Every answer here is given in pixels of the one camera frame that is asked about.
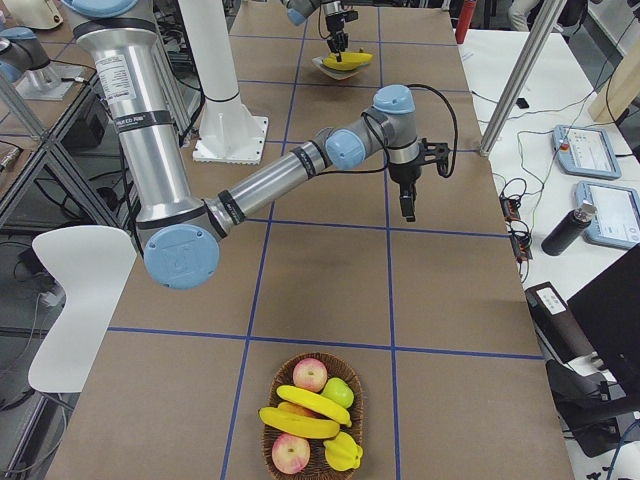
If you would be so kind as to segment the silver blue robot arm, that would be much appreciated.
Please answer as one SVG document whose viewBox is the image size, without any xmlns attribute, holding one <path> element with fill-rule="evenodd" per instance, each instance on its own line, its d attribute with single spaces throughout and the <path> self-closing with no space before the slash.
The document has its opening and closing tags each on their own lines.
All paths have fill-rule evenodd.
<svg viewBox="0 0 640 480">
<path fill-rule="evenodd" d="M 324 15 L 328 35 L 325 40 L 338 63 L 347 50 L 349 36 L 345 25 L 358 18 L 356 11 L 348 10 L 341 1 L 289 0 L 282 1 L 289 20 L 296 26 L 303 24 L 313 13 L 320 10 Z"/>
<path fill-rule="evenodd" d="M 161 285 L 190 289 L 208 281 L 219 243 L 232 227 L 323 172 L 356 173 L 377 152 L 393 167 L 419 156 L 412 93 L 390 85 L 350 125 L 323 129 L 216 197 L 198 198 L 152 57 L 158 34 L 151 3 L 68 1 L 64 7 L 78 45 L 94 60 L 141 202 L 136 227 L 144 264 Z M 180 10 L 206 95 L 201 157 L 258 161 L 268 121 L 253 116 L 240 99 L 221 3 L 184 1 Z"/>
</svg>

